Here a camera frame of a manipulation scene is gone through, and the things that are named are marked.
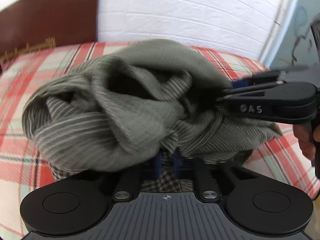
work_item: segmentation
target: red and white plaid bedsheet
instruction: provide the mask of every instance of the red and white plaid bedsheet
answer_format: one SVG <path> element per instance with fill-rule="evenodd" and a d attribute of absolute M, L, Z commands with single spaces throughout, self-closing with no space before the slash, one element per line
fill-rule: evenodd
<path fill-rule="evenodd" d="M 127 45 L 87 43 L 59 47 L 18 57 L 0 77 L 0 236 L 21 239 L 27 230 L 20 217 L 22 199 L 32 190 L 54 182 L 48 164 L 23 135 L 21 114 L 25 102 L 41 85 L 69 68 Z M 231 80 L 265 70 L 245 57 L 192 47 Z M 320 188 L 310 161 L 303 157 L 292 126 L 280 124 L 284 136 L 254 150 L 245 167 L 296 186 L 309 196 Z"/>

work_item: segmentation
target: human hand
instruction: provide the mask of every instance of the human hand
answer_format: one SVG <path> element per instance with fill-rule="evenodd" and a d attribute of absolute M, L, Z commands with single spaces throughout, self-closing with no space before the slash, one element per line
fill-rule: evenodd
<path fill-rule="evenodd" d="M 293 126 L 294 136 L 299 141 L 300 149 L 302 154 L 313 161 L 316 155 L 316 147 L 313 143 L 310 142 L 310 132 L 303 125 L 295 124 Z M 315 141 L 320 142 L 320 126 L 318 126 L 313 132 L 313 138 Z"/>

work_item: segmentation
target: green-gray garment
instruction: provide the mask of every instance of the green-gray garment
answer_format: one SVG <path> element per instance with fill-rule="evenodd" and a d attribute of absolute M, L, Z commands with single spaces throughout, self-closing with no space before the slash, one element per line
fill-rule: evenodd
<path fill-rule="evenodd" d="M 228 87 L 198 52 L 170 40 L 142 41 L 40 87 L 22 125 L 50 165 L 71 173 L 118 171 L 161 146 L 215 163 L 281 136 L 274 123 L 201 106 Z"/>

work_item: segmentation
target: white wall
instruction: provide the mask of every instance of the white wall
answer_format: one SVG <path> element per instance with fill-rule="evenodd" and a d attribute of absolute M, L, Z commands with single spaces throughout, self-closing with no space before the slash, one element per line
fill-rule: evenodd
<path fill-rule="evenodd" d="M 0 0 L 0 10 L 17 0 Z M 281 0 L 99 0 L 98 39 L 169 38 L 258 59 Z"/>

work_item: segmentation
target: metal bolt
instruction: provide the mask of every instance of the metal bolt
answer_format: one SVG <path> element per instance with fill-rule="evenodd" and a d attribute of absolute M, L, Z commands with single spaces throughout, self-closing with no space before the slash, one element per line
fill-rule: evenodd
<path fill-rule="evenodd" d="M 126 199 L 130 197 L 130 193 L 126 191 L 118 191 L 115 193 L 115 198 L 117 199 Z"/>
<path fill-rule="evenodd" d="M 218 196 L 218 194 L 215 191 L 212 190 L 207 190 L 205 192 L 202 193 L 202 196 L 204 198 L 216 198 Z"/>

